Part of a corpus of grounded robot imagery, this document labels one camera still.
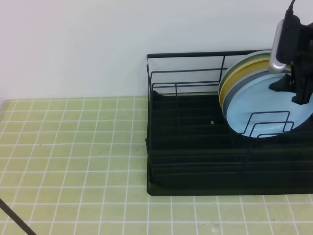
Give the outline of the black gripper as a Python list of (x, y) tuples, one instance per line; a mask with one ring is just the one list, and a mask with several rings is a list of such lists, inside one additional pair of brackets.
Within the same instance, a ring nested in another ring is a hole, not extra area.
[(308, 104), (313, 94), (313, 24), (303, 25), (296, 15), (286, 15), (277, 42), (277, 61), (292, 65), (291, 75), (286, 73), (268, 88), (295, 93), (292, 102)]

